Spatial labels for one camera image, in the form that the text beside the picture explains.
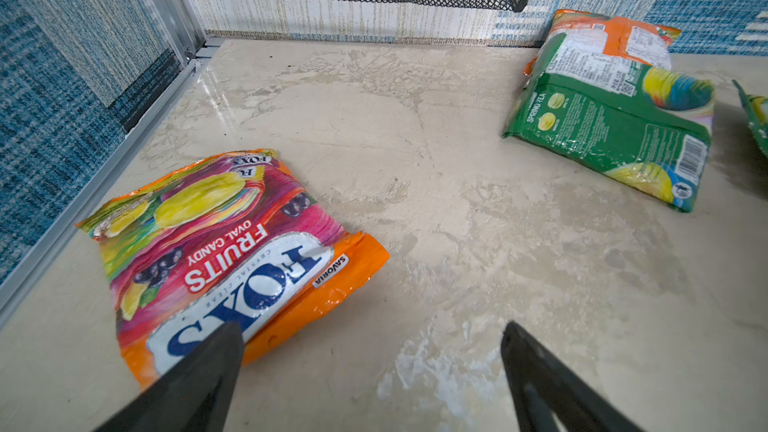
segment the wall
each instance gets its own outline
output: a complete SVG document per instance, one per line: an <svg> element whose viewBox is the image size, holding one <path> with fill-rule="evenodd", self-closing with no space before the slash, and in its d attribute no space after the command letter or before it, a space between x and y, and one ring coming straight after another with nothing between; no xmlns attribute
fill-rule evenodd
<svg viewBox="0 0 768 432"><path fill-rule="evenodd" d="M148 0L0 0L0 283L180 71Z"/></svg>
<svg viewBox="0 0 768 432"><path fill-rule="evenodd" d="M530 0L520 14L334 0L190 0L215 36L538 46L561 7L684 31L674 52L768 55L768 0Z"/></svg>

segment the fox's fruits candy package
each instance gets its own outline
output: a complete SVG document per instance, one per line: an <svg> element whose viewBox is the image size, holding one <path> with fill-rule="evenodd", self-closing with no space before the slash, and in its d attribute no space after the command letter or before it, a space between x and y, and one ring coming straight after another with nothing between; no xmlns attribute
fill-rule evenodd
<svg viewBox="0 0 768 432"><path fill-rule="evenodd" d="M557 34L504 136L517 136L689 212L710 149L714 86Z"/></svg>
<svg viewBox="0 0 768 432"><path fill-rule="evenodd" d="M741 85L734 81L739 91L741 106L750 120L750 130L760 150L768 156L768 98L747 95Z"/></svg>
<svg viewBox="0 0 768 432"><path fill-rule="evenodd" d="M626 17L560 9L554 12L547 40L557 34L568 34L571 44L585 52L623 57L669 70L672 63L667 47L680 36L680 30ZM537 58L525 66L525 75L532 74Z"/></svg>
<svg viewBox="0 0 768 432"><path fill-rule="evenodd" d="M99 244L120 350L147 387L224 322L244 363L363 286L389 258L315 203L271 149L200 160L78 226Z"/></svg>

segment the orange candy bag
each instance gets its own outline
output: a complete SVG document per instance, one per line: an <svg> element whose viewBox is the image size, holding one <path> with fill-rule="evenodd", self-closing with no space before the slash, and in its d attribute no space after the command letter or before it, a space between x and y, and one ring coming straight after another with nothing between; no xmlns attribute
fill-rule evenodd
<svg viewBox="0 0 768 432"><path fill-rule="evenodd" d="M547 40L557 34L568 34L571 45L585 52L603 53L671 70L667 48L680 36L680 30L663 25L646 24L625 17L560 9L552 17ZM523 73L530 76L538 54L526 64Z"/></svg>
<svg viewBox="0 0 768 432"><path fill-rule="evenodd" d="M114 198L99 242L123 358L146 388L224 322L258 359L389 259L328 216L271 149L228 152Z"/></svg>

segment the snack package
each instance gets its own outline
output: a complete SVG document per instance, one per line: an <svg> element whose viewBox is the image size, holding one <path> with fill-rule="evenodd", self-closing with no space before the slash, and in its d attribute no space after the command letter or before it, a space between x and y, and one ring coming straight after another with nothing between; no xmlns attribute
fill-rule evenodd
<svg viewBox="0 0 768 432"><path fill-rule="evenodd" d="M623 57L669 70L672 62L667 48L680 36L680 30L626 17L560 9L554 12L547 41L557 34L568 34L571 46L586 52ZM525 66L525 75L532 74L537 58Z"/></svg>
<svg viewBox="0 0 768 432"><path fill-rule="evenodd" d="M504 136L517 136L689 212L710 148L714 87L557 34Z"/></svg>
<svg viewBox="0 0 768 432"><path fill-rule="evenodd" d="M143 387L224 322L244 364L333 310L389 253L328 216L271 149L228 152L114 198L98 241L121 353Z"/></svg>
<svg viewBox="0 0 768 432"><path fill-rule="evenodd" d="M750 118L750 130L757 146L768 156L768 99L762 96L748 96L737 81L734 85L739 90L739 98L744 112Z"/></svg>

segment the beige tabletop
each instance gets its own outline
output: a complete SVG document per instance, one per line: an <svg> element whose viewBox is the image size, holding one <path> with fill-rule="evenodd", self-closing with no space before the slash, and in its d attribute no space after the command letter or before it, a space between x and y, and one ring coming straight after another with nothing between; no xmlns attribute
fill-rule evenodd
<svg viewBox="0 0 768 432"><path fill-rule="evenodd" d="M227 430L514 430L498 344L523 324L650 430L768 428L768 161L716 83L696 208L500 137L534 50L228 41L110 190L271 147L392 258L245 367ZM98 248L78 233L0 331L0 429L89 430L139 392Z"/></svg>

